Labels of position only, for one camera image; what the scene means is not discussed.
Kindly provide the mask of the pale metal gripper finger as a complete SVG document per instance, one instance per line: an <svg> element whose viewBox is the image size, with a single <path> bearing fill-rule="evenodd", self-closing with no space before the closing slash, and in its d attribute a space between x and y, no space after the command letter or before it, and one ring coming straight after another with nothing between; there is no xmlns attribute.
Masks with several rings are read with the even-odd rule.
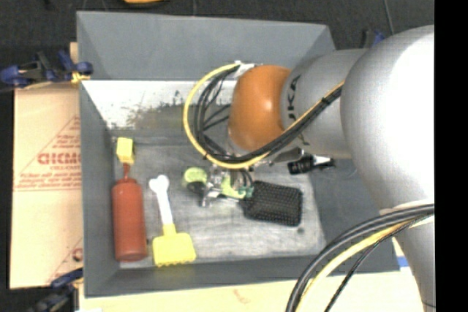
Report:
<svg viewBox="0 0 468 312"><path fill-rule="evenodd" d="M200 200L200 206L202 208L209 208L219 197L220 192L217 190L210 190L203 192Z"/></svg>
<svg viewBox="0 0 468 312"><path fill-rule="evenodd" d="M221 190L222 173L218 170L209 172L205 188L208 190Z"/></svg>

